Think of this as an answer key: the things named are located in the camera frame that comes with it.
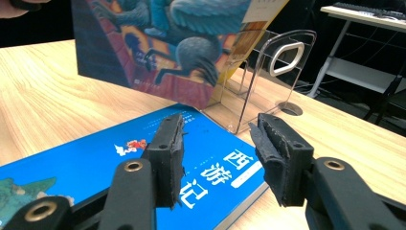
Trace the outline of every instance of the book cover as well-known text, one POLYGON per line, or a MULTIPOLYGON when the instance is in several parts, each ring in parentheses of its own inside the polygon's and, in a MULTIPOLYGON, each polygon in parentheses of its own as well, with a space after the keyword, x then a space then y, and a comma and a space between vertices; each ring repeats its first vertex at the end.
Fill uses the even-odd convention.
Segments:
POLYGON ((79 74, 203 109, 237 33, 264 29, 281 1, 72 1, 79 74))
POLYGON ((158 229, 226 228, 267 188, 255 149, 196 109, 176 104, 0 167, 0 229, 23 205, 66 196, 72 205, 110 186, 169 115, 181 113, 186 175, 180 204, 157 209, 158 229))

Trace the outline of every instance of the white desk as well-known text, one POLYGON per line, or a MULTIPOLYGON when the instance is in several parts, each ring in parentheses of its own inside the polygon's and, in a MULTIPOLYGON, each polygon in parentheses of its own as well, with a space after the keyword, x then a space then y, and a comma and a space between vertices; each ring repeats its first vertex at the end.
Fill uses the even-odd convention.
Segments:
MULTIPOLYGON (((358 22, 403 33, 406 33, 406 22, 395 21, 392 19, 382 19, 365 15, 358 11, 350 11, 336 7, 323 7, 321 11, 328 12, 329 16, 347 20, 347 22, 341 30, 337 41, 335 42, 325 64, 317 75, 317 79, 311 88, 310 93, 308 93, 307 96, 311 98, 315 98, 317 96, 317 89, 319 88, 325 75, 330 75, 334 78, 363 86, 375 92, 383 93, 391 81, 395 78, 395 75, 355 64, 335 57, 334 55, 350 26, 350 22, 358 22)), ((406 80, 402 80, 396 91, 404 88, 406 88, 406 80)))

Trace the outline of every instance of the blue book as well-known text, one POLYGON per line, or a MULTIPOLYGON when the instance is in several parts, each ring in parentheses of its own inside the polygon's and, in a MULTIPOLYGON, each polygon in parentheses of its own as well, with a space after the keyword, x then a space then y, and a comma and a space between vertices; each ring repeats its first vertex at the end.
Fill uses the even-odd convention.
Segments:
POLYGON ((180 204, 157 209, 158 229, 231 225, 267 188, 255 149, 192 107, 176 104, 0 167, 0 229, 43 196, 72 204, 107 189, 116 167, 140 158, 161 121, 181 113, 185 155, 180 204))

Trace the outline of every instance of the dragon illustration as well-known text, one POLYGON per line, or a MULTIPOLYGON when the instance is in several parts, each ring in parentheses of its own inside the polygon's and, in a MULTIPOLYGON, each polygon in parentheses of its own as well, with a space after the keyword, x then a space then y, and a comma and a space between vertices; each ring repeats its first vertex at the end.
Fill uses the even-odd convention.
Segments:
MULTIPOLYGON (((145 31, 152 25, 151 9, 154 0, 94 0, 93 11, 99 18, 108 19, 116 27, 134 26, 145 31), (120 11, 112 11, 112 5, 120 6, 120 11)), ((150 48, 144 56, 146 69, 151 69, 151 58, 159 56, 176 62, 176 69, 161 69, 154 82, 159 84, 166 74, 188 77, 197 70, 199 76, 211 86, 215 86, 218 73, 215 62, 225 51, 219 39, 221 35, 235 34, 240 30, 243 17, 250 0, 160 0, 164 7, 169 29, 163 37, 155 37, 167 42, 169 54, 150 48)), ((137 42, 126 43, 129 49, 137 42)))

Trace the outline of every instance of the book standing upright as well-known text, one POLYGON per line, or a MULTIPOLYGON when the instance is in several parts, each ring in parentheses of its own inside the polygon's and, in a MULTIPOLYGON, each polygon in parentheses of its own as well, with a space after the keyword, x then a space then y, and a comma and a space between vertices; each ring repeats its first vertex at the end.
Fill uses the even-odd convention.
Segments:
POLYGON ((248 57, 286 3, 73 1, 79 74, 203 109, 229 56, 248 57))

